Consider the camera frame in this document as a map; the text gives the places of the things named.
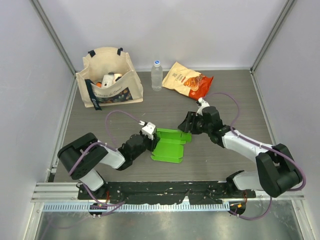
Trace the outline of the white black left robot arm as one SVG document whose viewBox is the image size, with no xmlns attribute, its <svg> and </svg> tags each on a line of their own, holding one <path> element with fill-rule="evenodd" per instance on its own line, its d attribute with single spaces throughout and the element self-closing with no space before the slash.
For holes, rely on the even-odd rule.
<svg viewBox="0 0 320 240">
<path fill-rule="evenodd" d="M 153 152 L 159 141 L 156 132 L 147 135 L 140 131 L 131 135 L 121 147 L 112 148 L 90 132 L 61 148 L 57 157 L 71 178 L 82 183 L 79 187 L 80 198 L 93 196 L 100 200 L 106 196 L 108 184 L 95 167 L 104 164 L 123 171 L 145 151 Z"/>
</svg>

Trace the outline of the green paper box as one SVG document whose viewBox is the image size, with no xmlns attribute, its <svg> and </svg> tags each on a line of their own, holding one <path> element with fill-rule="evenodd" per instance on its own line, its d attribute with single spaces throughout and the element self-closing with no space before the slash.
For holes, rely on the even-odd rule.
<svg viewBox="0 0 320 240">
<path fill-rule="evenodd" d="M 156 133 L 160 140 L 151 153 L 151 159 L 158 162 L 181 163 L 184 156 L 184 145 L 192 141 L 192 135 L 167 128 L 158 128 Z"/>
</svg>

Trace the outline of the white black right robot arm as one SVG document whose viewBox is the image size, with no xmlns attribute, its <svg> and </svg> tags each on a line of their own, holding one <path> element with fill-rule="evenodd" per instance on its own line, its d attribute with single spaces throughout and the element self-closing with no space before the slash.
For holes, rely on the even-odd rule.
<svg viewBox="0 0 320 240">
<path fill-rule="evenodd" d="M 264 145 L 244 136 L 223 124 L 214 106 L 198 112 L 189 111 L 178 129 L 193 135 L 207 134 L 212 143 L 237 152 L 256 164 L 256 171 L 241 170 L 231 177 L 232 181 L 225 186 L 230 197 L 236 198 L 244 190 L 258 190 L 277 198 L 303 181 L 303 175 L 285 145 Z"/>
</svg>

